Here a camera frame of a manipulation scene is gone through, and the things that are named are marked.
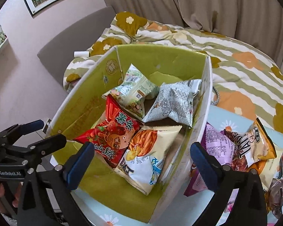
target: headboard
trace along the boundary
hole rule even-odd
[[[48,72],[63,85],[63,76],[74,51],[85,51],[109,28],[115,17],[111,6],[98,10],[72,24],[48,42],[38,58]]]

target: purple snack bag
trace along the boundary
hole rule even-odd
[[[206,149],[208,154],[213,155],[221,165],[232,163],[235,149],[234,143],[224,135],[224,132],[218,132],[208,122],[206,123],[200,144]],[[191,196],[207,189],[195,164],[192,165],[191,170],[192,179],[184,192],[185,196]]]
[[[200,142],[201,146],[202,146],[204,149],[206,149],[206,145],[205,145],[205,131],[206,131],[206,126],[207,126],[207,124],[209,124],[209,123],[207,122],[206,125],[205,125],[204,133],[203,133],[203,136],[202,136],[202,139],[201,139],[201,142]],[[185,195],[185,196],[188,197],[188,196],[191,196],[191,195],[194,195],[194,194],[198,193],[199,191],[203,191],[203,190],[206,189],[206,188],[204,188],[204,189],[202,189],[202,190],[195,190],[195,189],[193,189],[193,185],[194,185],[194,184],[197,184],[197,183],[195,183],[195,181],[196,181],[196,179],[197,179],[199,176],[200,176],[200,173],[199,173],[198,169],[196,168],[195,164],[193,163],[193,164],[192,164],[192,167],[191,167],[191,177],[192,177],[192,178],[191,178],[191,181],[190,181],[188,187],[186,188],[186,191],[184,192],[184,195]]]

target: mug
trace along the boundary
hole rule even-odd
[[[0,45],[4,42],[4,40],[6,39],[6,35],[4,34],[2,27],[0,26]]]

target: green snack bag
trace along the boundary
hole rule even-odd
[[[116,101],[140,118],[145,117],[144,100],[157,96],[159,87],[150,82],[133,64],[121,85],[110,90]]]

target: floral bedsheet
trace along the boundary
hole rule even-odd
[[[89,49],[89,58],[75,58],[64,74],[64,88],[80,79],[96,61],[119,44],[154,43],[195,50],[211,56],[218,107],[283,133],[283,74],[263,52],[239,40],[176,25],[164,25],[129,12],[118,13],[109,31]]]

